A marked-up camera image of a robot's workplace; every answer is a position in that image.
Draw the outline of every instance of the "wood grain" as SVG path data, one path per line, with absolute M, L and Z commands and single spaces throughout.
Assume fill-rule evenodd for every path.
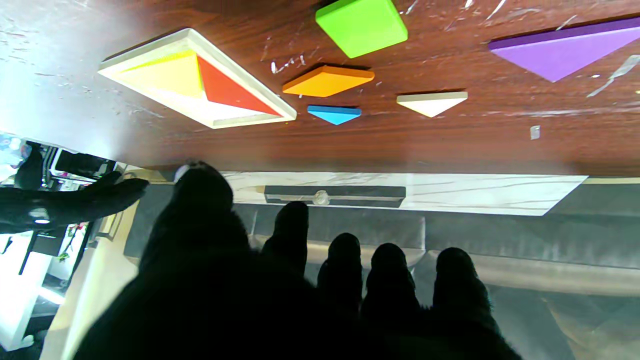
M 462 0 L 418 0 L 408 12 L 414 1 L 395 0 L 408 41 L 350 60 L 315 23 L 317 1 L 6 0 L 0 130 L 142 167 L 202 158 L 237 171 L 640 176 L 640 69 L 586 97 L 640 42 L 558 83 L 486 46 L 574 15 L 567 26 L 638 15 L 638 1 L 507 0 L 489 20 L 498 0 L 467 10 Z M 208 129 L 96 74 L 107 57 L 188 27 L 280 94 L 297 121 Z M 376 79 L 325 99 L 281 92 L 320 63 L 370 68 Z M 395 103 L 462 90 L 469 99 L 433 119 Z M 363 115 L 334 126 L 306 113 L 310 104 Z M 530 140 L 535 125 L 541 137 Z

